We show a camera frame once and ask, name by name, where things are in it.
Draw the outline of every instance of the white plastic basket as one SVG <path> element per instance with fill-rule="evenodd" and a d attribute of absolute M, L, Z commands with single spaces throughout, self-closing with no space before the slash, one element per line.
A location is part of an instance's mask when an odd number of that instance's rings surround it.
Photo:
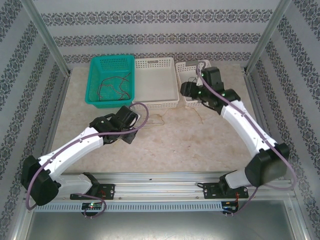
<path fill-rule="evenodd" d="M 211 64 L 208 60 L 201 60 L 205 62 L 205 67 L 209 68 L 211 67 Z M 192 82 L 192 78 L 195 78 L 197 76 L 196 74 L 196 65 L 198 64 L 198 61 L 190 61 L 190 62 L 177 62 L 175 64 L 176 69 L 176 75 L 179 83 L 179 88 L 181 88 L 181 84 L 187 82 L 188 80 Z M 202 69 L 204 66 L 203 63 L 200 63 L 199 68 Z M 197 100 L 192 100 L 191 97 L 185 97 L 183 96 L 183 100 L 185 102 L 185 105 L 194 108 L 194 107 L 200 107 L 202 106 L 201 103 L 199 103 Z"/>
<path fill-rule="evenodd" d="M 179 90 L 172 57 L 135 59 L 134 78 L 134 103 L 144 103 L 149 109 L 177 107 Z"/>

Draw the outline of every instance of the floor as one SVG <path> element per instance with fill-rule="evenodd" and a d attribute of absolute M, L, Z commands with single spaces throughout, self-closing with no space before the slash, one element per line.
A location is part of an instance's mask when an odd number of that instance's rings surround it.
<path fill-rule="evenodd" d="M 225 89 L 233 88 L 253 116 L 239 65 L 221 65 Z M 85 103 L 89 68 L 75 67 L 59 119 L 52 150 L 79 135 L 96 117 L 117 109 L 97 109 Z M 87 154 L 66 173 L 220 172 L 245 167 L 250 154 L 227 121 L 205 107 L 151 110 L 132 144 L 121 140 Z"/>

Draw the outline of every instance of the beige tabletop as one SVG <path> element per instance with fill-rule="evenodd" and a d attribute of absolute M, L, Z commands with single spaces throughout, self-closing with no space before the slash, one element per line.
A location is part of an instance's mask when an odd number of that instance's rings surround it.
<path fill-rule="evenodd" d="M 225 89 L 233 88 L 248 112 L 253 109 L 239 65 L 221 65 Z M 97 109 L 85 103 L 89 68 L 73 69 L 52 150 L 79 135 L 96 117 L 117 109 Z M 188 108 L 182 97 L 177 108 L 150 110 L 145 127 L 132 144 L 122 140 L 96 149 L 66 173 L 220 172 L 245 167 L 249 151 L 233 127 L 203 106 Z"/>

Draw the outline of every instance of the plastic basket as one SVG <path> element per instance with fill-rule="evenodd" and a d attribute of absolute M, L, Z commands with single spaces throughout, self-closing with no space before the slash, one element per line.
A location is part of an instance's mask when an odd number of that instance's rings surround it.
<path fill-rule="evenodd" d="M 134 98 L 134 56 L 110 55 L 92 58 L 85 93 L 87 104 L 92 104 L 98 109 L 118 108 L 129 106 Z"/>
<path fill-rule="evenodd" d="M 135 59 L 134 103 L 149 109 L 176 108 L 179 102 L 175 62 L 172 57 Z"/>
<path fill-rule="evenodd" d="M 208 60 L 201 60 L 205 62 L 205 67 L 209 68 L 211 67 L 211 64 Z M 177 62 L 175 64 L 176 69 L 176 75 L 179 83 L 179 87 L 181 88 L 181 84 L 187 82 L 188 80 L 191 81 L 192 78 L 195 78 L 197 76 L 196 74 L 196 65 L 199 62 L 196 61 L 189 61 L 189 62 Z M 183 101 L 185 102 L 185 105 L 194 108 L 194 107 L 200 107 L 202 106 L 201 103 L 199 103 L 197 100 L 192 100 L 191 97 L 185 97 L 182 96 Z"/>

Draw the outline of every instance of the green basket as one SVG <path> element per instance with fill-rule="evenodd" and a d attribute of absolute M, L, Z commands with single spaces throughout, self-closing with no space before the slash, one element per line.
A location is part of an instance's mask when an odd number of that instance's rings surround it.
<path fill-rule="evenodd" d="M 98 109 L 118 108 L 129 106 L 134 98 L 135 57 L 133 55 L 92 58 L 85 92 L 87 104 L 92 104 Z"/>

